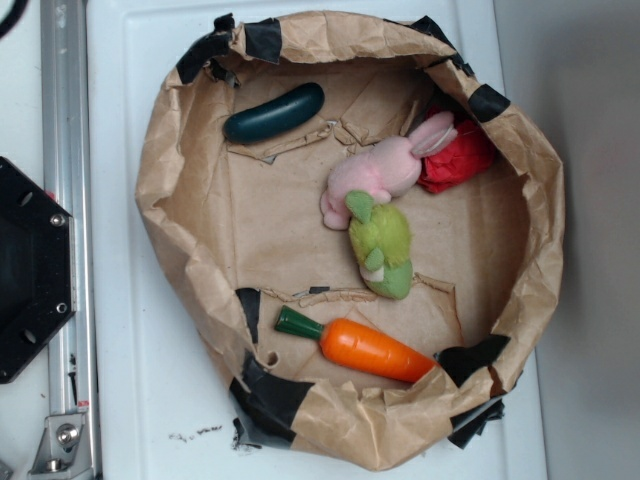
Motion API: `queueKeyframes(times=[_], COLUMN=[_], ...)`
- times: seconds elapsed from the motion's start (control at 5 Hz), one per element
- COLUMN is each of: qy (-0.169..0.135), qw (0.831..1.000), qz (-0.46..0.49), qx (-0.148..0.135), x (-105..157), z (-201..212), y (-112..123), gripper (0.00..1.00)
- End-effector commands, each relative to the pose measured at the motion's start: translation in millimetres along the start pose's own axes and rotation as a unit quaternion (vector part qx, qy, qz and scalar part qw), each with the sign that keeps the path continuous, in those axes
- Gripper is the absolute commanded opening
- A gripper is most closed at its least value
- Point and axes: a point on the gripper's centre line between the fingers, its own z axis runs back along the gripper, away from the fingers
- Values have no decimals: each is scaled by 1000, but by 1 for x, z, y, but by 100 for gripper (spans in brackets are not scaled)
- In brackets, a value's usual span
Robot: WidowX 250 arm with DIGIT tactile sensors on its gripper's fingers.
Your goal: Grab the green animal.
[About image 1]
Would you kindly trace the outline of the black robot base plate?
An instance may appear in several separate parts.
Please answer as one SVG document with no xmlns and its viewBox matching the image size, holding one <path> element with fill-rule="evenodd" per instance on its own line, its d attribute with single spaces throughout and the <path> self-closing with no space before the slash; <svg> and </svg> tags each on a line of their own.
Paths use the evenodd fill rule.
<svg viewBox="0 0 640 480">
<path fill-rule="evenodd" d="M 13 382 L 75 311 L 73 217 L 1 159 L 1 382 Z"/>
</svg>

